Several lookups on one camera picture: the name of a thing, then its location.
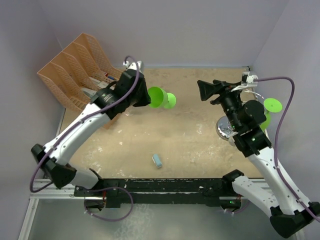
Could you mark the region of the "green wine glass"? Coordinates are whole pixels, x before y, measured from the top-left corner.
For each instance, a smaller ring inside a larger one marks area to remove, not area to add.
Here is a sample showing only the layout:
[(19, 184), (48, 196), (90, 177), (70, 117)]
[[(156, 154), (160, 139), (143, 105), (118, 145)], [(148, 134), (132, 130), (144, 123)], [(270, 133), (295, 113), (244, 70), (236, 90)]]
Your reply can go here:
[(282, 103), (275, 98), (266, 98), (263, 101), (263, 106), (265, 109), (264, 115), (266, 120), (260, 125), (262, 131), (265, 131), (269, 124), (271, 123), (271, 113), (279, 113), (283, 109)]
[(154, 109), (172, 109), (177, 103), (176, 96), (173, 93), (168, 93), (157, 86), (150, 87), (148, 89), (148, 95), (150, 97), (149, 106)]

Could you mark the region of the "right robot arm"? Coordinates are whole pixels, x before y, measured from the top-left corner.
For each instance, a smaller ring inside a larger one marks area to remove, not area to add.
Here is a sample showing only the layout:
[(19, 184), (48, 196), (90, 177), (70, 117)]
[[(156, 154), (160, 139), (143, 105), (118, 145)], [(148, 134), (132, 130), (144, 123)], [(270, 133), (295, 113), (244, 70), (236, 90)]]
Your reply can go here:
[(320, 204), (312, 202), (298, 188), (278, 159), (278, 144), (271, 143), (260, 125), (267, 120), (265, 108), (257, 100), (242, 102), (241, 91), (248, 82), (228, 83), (197, 81), (200, 99), (221, 105), (231, 127), (236, 148), (257, 168), (270, 192), (254, 185), (243, 173), (234, 170), (224, 176), (222, 190), (228, 196), (236, 193), (247, 198), (269, 218), (274, 230), (289, 238), (319, 220)]

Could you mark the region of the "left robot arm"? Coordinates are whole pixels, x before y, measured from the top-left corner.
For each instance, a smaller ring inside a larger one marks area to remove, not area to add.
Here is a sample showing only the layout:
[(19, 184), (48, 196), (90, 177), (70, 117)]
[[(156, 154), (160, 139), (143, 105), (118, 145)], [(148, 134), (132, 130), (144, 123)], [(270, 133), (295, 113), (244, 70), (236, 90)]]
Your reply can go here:
[(99, 90), (82, 113), (55, 139), (45, 145), (35, 144), (31, 153), (57, 188), (68, 184), (84, 187), (91, 196), (103, 191), (102, 178), (94, 170), (81, 170), (69, 164), (79, 147), (99, 128), (108, 124), (130, 106), (149, 105), (144, 74), (139, 70), (127, 69), (120, 79)]

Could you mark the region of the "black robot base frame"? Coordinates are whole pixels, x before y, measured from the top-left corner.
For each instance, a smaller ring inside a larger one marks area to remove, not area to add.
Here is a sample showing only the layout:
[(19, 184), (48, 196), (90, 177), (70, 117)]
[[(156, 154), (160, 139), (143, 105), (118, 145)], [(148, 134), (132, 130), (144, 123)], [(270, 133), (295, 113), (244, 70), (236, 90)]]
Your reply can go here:
[(221, 197), (232, 199), (238, 194), (233, 190), (232, 182), (242, 177), (243, 172), (236, 169), (222, 178), (104, 178), (100, 179), (93, 190), (76, 186), (76, 197), (102, 197), (106, 192), (106, 207), (119, 208), (121, 204), (130, 204), (130, 193), (135, 204), (181, 204), (221, 206)]

